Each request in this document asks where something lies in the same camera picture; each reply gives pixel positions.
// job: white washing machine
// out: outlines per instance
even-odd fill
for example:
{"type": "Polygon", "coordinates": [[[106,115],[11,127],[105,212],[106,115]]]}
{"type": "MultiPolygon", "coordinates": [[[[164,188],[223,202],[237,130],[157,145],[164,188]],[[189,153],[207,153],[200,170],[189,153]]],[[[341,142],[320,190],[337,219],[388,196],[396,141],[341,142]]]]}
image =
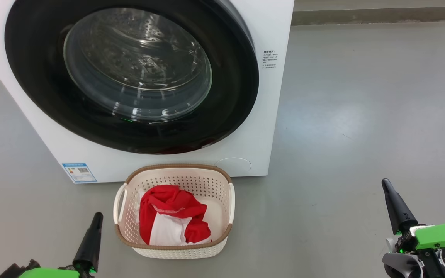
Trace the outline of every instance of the white washing machine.
{"type": "Polygon", "coordinates": [[[0,79],[74,183],[165,163],[263,176],[292,10],[293,0],[0,0],[0,79]]]}

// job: red fabric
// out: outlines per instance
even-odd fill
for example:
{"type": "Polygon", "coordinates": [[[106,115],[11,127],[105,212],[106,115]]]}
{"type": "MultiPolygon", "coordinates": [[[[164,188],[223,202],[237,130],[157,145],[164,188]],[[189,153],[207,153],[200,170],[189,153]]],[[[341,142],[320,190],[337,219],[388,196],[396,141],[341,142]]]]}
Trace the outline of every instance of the red fabric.
{"type": "Polygon", "coordinates": [[[154,219],[160,213],[178,218],[192,217],[185,237],[187,243],[197,243],[211,235],[209,225],[203,221],[206,210],[207,205],[197,201],[192,193],[180,190],[178,185],[154,186],[145,192],[140,201],[140,236],[145,243],[150,243],[154,219]]]}

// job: red and white clothing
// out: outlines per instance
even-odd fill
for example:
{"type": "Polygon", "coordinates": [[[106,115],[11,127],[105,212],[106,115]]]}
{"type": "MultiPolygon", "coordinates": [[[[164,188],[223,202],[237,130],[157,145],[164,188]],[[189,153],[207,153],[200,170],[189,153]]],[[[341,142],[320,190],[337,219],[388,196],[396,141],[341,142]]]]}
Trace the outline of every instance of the red and white clothing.
{"type": "Polygon", "coordinates": [[[207,205],[177,185],[157,185],[140,201],[140,236],[150,245],[188,245],[210,242],[203,221],[207,205]]]}

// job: laundry basket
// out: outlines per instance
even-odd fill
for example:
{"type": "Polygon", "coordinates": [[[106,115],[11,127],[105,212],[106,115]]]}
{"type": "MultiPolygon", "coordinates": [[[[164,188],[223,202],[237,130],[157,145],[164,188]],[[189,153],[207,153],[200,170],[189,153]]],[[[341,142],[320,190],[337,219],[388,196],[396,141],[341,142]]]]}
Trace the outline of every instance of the laundry basket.
{"type": "Polygon", "coordinates": [[[234,188],[231,178],[218,167],[198,164],[156,165],[136,170],[118,190],[113,207],[116,234],[120,240],[140,255],[159,259],[200,259],[219,254],[226,245],[233,217],[234,188]],[[185,246],[145,244],[136,220],[139,192],[162,184],[179,185],[207,205],[204,221],[211,230],[211,243],[185,246]]]}

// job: white handle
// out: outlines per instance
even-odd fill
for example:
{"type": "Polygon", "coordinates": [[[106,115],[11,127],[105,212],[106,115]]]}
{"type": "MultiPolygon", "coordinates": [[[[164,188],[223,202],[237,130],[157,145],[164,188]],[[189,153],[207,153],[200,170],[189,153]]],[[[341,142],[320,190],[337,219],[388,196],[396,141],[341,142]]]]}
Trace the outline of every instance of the white handle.
{"type": "Polygon", "coordinates": [[[121,221],[122,215],[123,215],[123,208],[125,208],[125,198],[127,196],[127,193],[125,192],[125,195],[123,196],[123,202],[121,204],[121,210],[120,210],[120,215],[118,215],[118,205],[120,203],[120,197],[121,194],[123,193],[123,191],[125,190],[125,186],[127,186],[127,184],[123,184],[120,189],[118,189],[118,193],[116,193],[116,198],[114,199],[114,205],[113,205],[113,220],[114,223],[117,224],[118,221],[121,221]]]}
{"type": "Polygon", "coordinates": [[[235,195],[234,195],[233,183],[229,184],[229,188],[231,189],[231,212],[229,213],[229,223],[233,224],[233,219],[234,219],[234,203],[236,201],[235,195]]]}

